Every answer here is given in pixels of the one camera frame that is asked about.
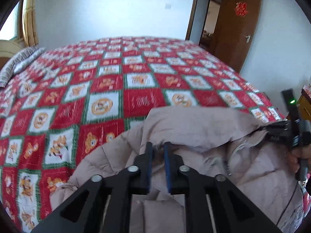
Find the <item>light pink puffer jacket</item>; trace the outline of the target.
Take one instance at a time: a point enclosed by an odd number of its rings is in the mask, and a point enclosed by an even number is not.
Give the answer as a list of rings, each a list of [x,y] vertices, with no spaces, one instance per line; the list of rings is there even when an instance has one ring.
[[[50,196],[57,208],[93,175],[113,176],[143,154],[147,142],[171,142],[184,163],[206,176],[225,175],[282,232],[294,232],[304,217],[303,195],[290,170],[287,148],[264,141],[253,115],[223,107],[161,107],[145,121],[109,139],[77,166]]]

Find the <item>red double happiness decoration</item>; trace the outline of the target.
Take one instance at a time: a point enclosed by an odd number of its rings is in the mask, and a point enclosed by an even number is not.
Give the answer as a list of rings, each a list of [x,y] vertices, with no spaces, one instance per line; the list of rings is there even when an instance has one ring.
[[[247,3],[237,2],[235,7],[235,13],[237,16],[245,17],[248,14]]]

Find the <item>striped grey pillow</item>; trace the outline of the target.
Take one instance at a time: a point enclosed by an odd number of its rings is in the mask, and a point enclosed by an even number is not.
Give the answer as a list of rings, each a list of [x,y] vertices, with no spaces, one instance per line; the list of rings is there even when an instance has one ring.
[[[1,88],[5,88],[13,75],[21,73],[45,51],[45,47],[31,46],[16,53],[1,69]]]

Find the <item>red patterned bed quilt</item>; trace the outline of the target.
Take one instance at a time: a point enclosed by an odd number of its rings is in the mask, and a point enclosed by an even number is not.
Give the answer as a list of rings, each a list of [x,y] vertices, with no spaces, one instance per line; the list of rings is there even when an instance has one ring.
[[[253,115],[266,142],[265,127],[286,120],[265,93],[190,41],[101,38],[45,51],[1,88],[1,232],[33,232],[88,154],[171,106]],[[152,144],[150,192],[132,196],[129,232],[186,232],[184,195],[168,192],[163,146]],[[310,145],[285,147],[303,195],[294,232],[310,232]]]

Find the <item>brown wooden door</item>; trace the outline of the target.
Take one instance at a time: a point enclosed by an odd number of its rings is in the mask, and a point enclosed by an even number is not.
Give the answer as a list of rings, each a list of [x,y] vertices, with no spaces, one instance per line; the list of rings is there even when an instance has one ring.
[[[248,14],[245,17],[236,15],[237,2],[247,3]],[[221,0],[210,51],[238,73],[252,43],[260,7],[261,0]],[[247,35],[251,35],[249,43],[246,43]]]

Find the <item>yellow right curtain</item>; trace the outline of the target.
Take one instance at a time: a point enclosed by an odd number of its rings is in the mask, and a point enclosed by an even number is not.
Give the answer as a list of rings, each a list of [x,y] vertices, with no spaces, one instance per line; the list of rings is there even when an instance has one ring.
[[[23,0],[22,30],[26,47],[38,45],[35,0]]]

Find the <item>cream and brown headboard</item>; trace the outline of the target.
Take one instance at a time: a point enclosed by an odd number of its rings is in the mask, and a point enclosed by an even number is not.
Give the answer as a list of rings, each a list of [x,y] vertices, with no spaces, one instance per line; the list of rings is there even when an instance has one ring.
[[[0,40],[0,70],[4,67],[4,65],[23,47],[14,42],[7,40]]]

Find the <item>window with grey frame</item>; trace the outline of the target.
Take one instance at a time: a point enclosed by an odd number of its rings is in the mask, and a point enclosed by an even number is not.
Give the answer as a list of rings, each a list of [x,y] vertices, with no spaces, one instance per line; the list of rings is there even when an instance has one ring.
[[[19,0],[1,28],[1,40],[19,42],[23,38],[22,10],[23,1]]]

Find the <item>brown wooden cabinet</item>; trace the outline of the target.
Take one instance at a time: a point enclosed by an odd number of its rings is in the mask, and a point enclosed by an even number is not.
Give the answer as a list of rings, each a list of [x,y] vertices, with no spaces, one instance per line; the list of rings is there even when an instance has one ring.
[[[301,89],[301,95],[298,99],[298,109],[304,120],[311,120],[310,87],[307,85],[304,85]]]

